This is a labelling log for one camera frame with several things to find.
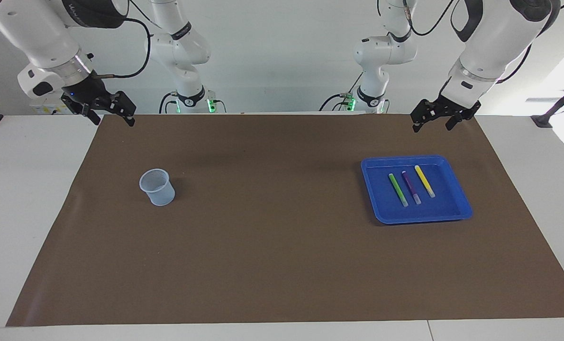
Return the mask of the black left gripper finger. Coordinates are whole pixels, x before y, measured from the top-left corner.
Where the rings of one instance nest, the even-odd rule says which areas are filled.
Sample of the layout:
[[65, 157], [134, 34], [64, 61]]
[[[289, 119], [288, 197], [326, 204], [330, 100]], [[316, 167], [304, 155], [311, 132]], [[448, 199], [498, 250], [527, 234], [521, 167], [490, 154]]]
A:
[[473, 111], [457, 111], [450, 117], [450, 119], [446, 122], [446, 129], [452, 130], [458, 123], [461, 123], [465, 120], [470, 120], [474, 116]]
[[437, 102], [422, 99], [410, 113], [413, 123], [414, 133], [418, 133], [425, 123], [431, 122], [437, 118]]

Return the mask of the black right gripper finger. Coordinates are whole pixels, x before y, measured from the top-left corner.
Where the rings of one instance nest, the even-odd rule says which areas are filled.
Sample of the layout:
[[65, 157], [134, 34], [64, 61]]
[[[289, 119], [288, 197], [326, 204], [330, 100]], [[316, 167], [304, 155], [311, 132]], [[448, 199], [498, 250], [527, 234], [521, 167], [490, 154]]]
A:
[[112, 95], [112, 113], [124, 119], [130, 127], [135, 125], [134, 114], [136, 106], [133, 101], [123, 91], [117, 91]]
[[82, 106], [80, 114], [89, 119], [95, 126], [100, 125], [101, 118], [96, 114], [96, 112], [94, 112], [91, 106]]

